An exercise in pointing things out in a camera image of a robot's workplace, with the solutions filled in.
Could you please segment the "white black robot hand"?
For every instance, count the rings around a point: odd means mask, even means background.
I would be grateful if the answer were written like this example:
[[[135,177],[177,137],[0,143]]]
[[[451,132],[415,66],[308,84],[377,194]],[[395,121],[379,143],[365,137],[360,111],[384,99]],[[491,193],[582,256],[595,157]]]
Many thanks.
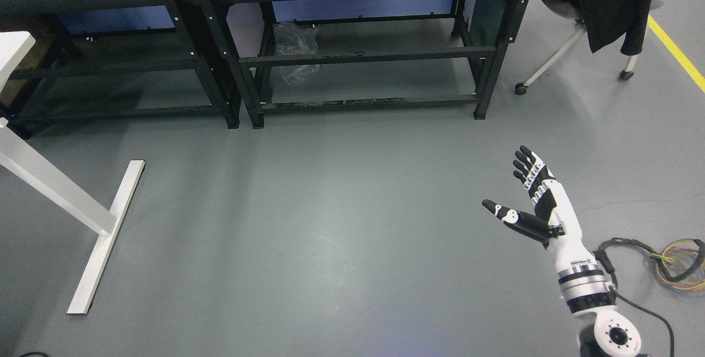
[[[582,242],[582,228],[566,189],[546,162],[523,144],[514,152],[513,176],[526,189],[534,213],[524,212],[484,199],[488,209],[506,227],[538,241],[547,249],[559,242]]]

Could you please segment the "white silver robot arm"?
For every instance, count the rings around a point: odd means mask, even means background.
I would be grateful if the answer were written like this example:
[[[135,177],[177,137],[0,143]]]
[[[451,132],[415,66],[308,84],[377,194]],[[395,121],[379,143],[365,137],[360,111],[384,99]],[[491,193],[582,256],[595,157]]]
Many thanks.
[[[562,239],[552,241],[547,250],[555,262],[562,298],[580,323],[579,355],[638,356],[641,335],[617,309],[610,282],[591,252],[580,241]]]

